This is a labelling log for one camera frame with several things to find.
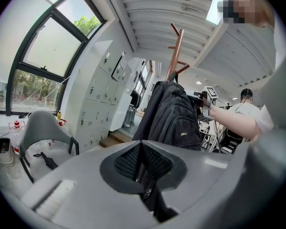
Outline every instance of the armrest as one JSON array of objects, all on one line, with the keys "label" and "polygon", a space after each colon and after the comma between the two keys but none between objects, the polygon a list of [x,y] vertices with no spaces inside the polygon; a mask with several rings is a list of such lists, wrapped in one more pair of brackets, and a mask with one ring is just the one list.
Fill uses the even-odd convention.
[{"label": "armrest", "polygon": [[75,153],[76,153],[76,155],[79,155],[80,154],[80,147],[79,147],[78,142],[74,139],[73,136],[71,137],[71,140],[70,140],[70,146],[69,146],[68,153],[71,154],[73,144],[75,144]]}]

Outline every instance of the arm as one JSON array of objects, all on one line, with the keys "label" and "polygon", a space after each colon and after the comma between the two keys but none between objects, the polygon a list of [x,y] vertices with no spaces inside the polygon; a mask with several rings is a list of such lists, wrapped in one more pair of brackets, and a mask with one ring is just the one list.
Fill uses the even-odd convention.
[{"label": "arm", "polygon": [[234,133],[249,140],[262,133],[254,118],[247,115],[232,113],[212,104],[210,116]]}]

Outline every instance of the coat rack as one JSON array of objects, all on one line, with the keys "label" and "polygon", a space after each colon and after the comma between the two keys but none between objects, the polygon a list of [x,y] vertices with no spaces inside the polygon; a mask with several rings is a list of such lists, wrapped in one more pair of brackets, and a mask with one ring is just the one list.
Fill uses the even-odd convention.
[{"label": "coat rack", "polygon": [[[182,62],[182,61],[178,60],[179,53],[180,53],[181,42],[182,42],[183,34],[184,34],[184,29],[180,29],[180,31],[178,31],[176,26],[173,23],[171,23],[171,26],[172,26],[173,30],[176,32],[178,38],[177,38],[177,42],[176,42],[175,46],[168,47],[168,48],[174,49],[174,53],[173,53],[173,56],[172,56],[170,67],[168,69],[168,72],[167,72],[167,75],[166,75],[166,78],[165,78],[166,81],[168,81],[169,76],[173,72],[176,72],[176,75],[178,75],[178,74],[180,74],[181,72],[185,71],[187,68],[190,67],[190,65],[188,63],[185,63],[185,62]],[[184,66],[176,71],[176,66],[177,66],[178,63],[179,64],[183,64]]]}]

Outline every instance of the white shirt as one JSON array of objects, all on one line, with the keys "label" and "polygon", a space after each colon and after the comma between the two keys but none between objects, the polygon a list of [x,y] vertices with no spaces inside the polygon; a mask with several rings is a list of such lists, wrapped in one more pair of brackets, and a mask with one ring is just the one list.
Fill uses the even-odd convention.
[{"label": "white shirt", "polygon": [[250,103],[235,104],[229,108],[228,111],[233,111],[238,114],[248,115],[252,117],[256,117],[260,113],[259,108]]},{"label": "white shirt", "polygon": [[[274,43],[276,48],[275,70],[277,70],[286,58],[286,29],[277,15],[275,15]],[[261,109],[260,114],[255,117],[255,122],[262,132],[270,131],[274,127],[265,105]]]}]

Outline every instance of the bottle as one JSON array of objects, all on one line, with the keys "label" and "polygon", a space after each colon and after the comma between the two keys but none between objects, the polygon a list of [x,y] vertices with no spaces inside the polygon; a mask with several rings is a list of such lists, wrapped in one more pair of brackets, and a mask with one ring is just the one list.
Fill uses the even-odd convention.
[{"label": "bottle", "polygon": [[24,126],[20,126],[19,121],[16,120],[14,122],[14,128],[12,128],[10,137],[11,145],[16,154],[19,154],[19,145],[22,140],[23,133],[24,133]]},{"label": "bottle", "polygon": [[57,120],[59,121],[61,119],[61,111],[58,111],[57,113]]}]

